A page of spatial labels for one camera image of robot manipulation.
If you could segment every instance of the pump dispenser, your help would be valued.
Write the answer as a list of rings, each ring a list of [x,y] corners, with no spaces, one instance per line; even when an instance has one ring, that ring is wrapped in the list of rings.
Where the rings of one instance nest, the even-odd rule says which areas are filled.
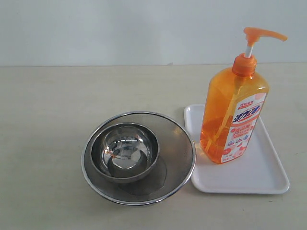
[[[287,40],[282,34],[255,27],[246,27],[244,33],[245,53],[235,58],[232,68],[217,73],[208,89],[200,143],[217,164],[243,155],[269,92],[266,80],[255,72],[253,46],[260,37]]]

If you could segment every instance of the stainless steel bowl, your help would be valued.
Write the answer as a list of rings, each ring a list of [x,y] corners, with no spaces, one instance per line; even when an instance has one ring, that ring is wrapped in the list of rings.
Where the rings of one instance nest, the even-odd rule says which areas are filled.
[[[156,165],[159,144],[147,127],[120,123],[96,133],[90,151],[91,162],[103,177],[113,183],[131,183]]]
[[[103,129],[125,122],[148,127],[159,142],[160,155],[156,166],[143,179],[115,184],[101,176],[91,163],[90,146]],[[86,181],[99,195],[119,204],[139,206],[159,202],[177,192],[190,178],[195,160],[194,143],[181,125],[159,113],[136,111],[115,116],[101,124],[85,145],[81,166]]]

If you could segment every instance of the metal colander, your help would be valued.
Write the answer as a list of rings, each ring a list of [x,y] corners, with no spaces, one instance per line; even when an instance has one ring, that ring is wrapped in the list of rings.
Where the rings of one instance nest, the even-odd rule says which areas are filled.
[[[93,167],[90,149],[97,132],[118,123],[134,122],[148,127],[157,137],[160,156],[155,168],[145,178],[129,183],[114,184],[103,178]],[[129,112],[101,124],[90,136],[82,153],[82,171],[88,184],[102,197],[124,205],[147,205],[159,202],[178,191],[194,169],[194,143],[177,122],[154,112]]]

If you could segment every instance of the tabletop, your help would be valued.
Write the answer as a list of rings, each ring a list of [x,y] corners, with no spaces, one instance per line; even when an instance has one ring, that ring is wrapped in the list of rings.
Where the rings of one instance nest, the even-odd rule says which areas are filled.
[[[229,65],[0,68],[0,229],[258,230],[307,226],[307,63],[258,64],[271,90],[262,120],[290,180],[283,195],[222,195],[190,181],[128,207],[86,183],[81,153],[108,118],[147,110],[184,124]]]

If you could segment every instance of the white plastic tray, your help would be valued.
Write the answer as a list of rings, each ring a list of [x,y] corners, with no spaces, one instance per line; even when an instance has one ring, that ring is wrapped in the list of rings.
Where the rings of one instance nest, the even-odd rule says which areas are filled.
[[[204,105],[193,104],[184,110],[185,126],[197,151],[191,180],[194,186],[207,193],[282,194],[289,189],[289,179],[259,118],[248,147],[236,160],[215,164],[201,150]]]

